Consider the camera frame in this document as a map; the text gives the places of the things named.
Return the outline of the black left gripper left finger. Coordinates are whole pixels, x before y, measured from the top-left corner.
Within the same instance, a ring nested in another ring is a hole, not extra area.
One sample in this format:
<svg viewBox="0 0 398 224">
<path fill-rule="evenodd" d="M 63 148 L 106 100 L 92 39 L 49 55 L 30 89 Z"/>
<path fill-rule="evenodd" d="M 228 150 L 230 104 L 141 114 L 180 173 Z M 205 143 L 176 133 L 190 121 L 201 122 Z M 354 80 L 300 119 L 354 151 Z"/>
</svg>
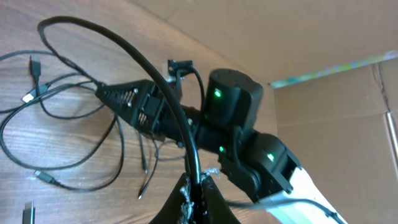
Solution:
<svg viewBox="0 0 398 224">
<path fill-rule="evenodd" d="M 183 173 L 173 188 L 164 206 L 149 222 L 150 224 L 189 224 L 192 221 L 193 206 L 190 177 Z"/>
</svg>

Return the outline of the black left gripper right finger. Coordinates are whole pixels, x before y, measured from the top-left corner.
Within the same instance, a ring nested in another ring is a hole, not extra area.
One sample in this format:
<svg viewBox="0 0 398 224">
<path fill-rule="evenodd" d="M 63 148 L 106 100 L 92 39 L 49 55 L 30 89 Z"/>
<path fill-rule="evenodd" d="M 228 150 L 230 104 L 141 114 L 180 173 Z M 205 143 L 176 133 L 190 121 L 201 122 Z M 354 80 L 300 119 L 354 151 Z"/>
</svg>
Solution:
<svg viewBox="0 0 398 224">
<path fill-rule="evenodd" d="M 205 224 L 240 224 L 209 175 L 201 177 L 202 217 Z"/>
</svg>

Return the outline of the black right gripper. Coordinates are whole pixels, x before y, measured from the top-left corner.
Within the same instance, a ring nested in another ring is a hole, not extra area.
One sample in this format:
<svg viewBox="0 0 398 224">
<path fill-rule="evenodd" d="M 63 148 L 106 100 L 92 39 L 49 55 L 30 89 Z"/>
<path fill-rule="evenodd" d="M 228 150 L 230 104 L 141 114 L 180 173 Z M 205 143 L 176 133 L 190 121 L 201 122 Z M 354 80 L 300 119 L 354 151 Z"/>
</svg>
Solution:
<svg viewBox="0 0 398 224">
<path fill-rule="evenodd" d="M 133 126 L 145 137 L 162 142 L 166 138 L 183 142 L 175 116 L 154 82 L 100 84 L 95 96 L 123 120 L 135 120 Z"/>
</svg>

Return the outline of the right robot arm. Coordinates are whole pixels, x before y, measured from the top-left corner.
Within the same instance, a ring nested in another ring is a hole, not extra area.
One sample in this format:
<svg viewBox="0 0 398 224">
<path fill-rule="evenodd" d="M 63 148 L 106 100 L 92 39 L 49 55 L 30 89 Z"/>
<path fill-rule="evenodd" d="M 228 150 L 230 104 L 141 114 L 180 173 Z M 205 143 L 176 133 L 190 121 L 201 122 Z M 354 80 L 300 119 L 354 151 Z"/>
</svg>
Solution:
<svg viewBox="0 0 398 224">
<path fill-rule="evenodd" d="M 154 223 L 236 223 L 225 200 L 202 170 L 198 150 L 218 155 L 220 172 L 250 199 L 247 208 L 271 212 L 282 223 L 343 223 L 297 157 L 276 136 L 254 129 L 263 88 L 246 74 L 219 68 L 202 86 L 201 107 L 180 104 L 189 66 L 171 68 L 168 79 L 106 85 L 95 95 L 116 115 L 153 141 L 172 139 L 186 150 L 181 175 Z"/>
</svg>

